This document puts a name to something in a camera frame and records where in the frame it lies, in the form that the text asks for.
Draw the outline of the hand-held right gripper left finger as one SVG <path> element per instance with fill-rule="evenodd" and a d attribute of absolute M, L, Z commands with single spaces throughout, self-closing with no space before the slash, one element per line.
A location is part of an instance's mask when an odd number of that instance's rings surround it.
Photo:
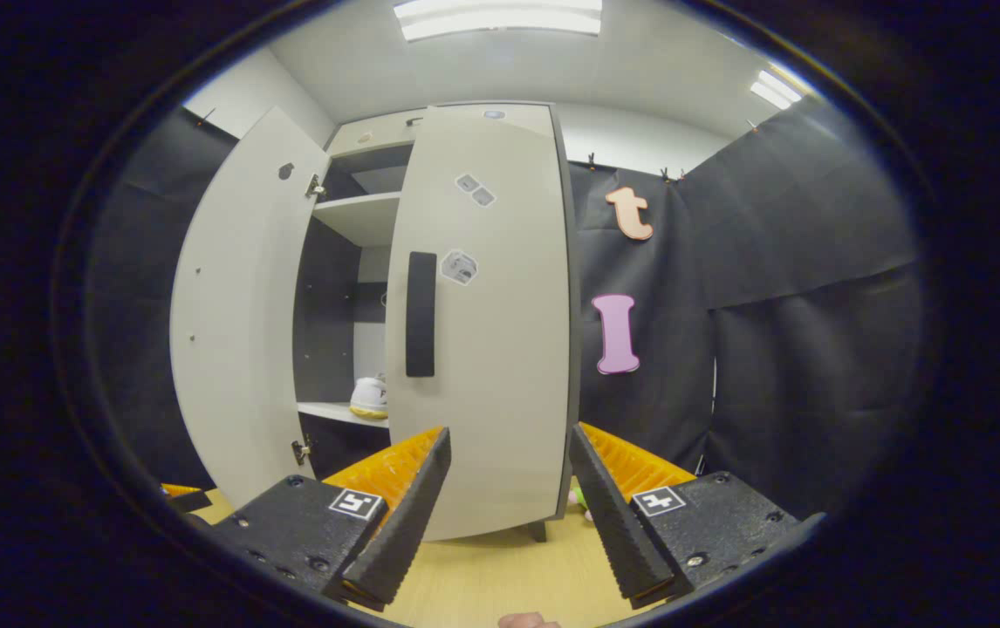
<path fill-rule="evenodd" d="M 452 461 L 434 427 L 325 480 L 290 474 L 212 528 L 261 576 L 304 597 L 384 611 L 419 551 Z"/>

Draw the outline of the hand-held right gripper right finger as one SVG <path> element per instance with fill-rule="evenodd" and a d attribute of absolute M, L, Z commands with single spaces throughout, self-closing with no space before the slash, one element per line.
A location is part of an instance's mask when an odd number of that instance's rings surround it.
<path fill-rule="evenodd" d="M 691 474 L 573 426 L 569 464 L 617 588 L 635 609 L 734 580 L 802 542 L 802 521 L 735 474 Z"/>

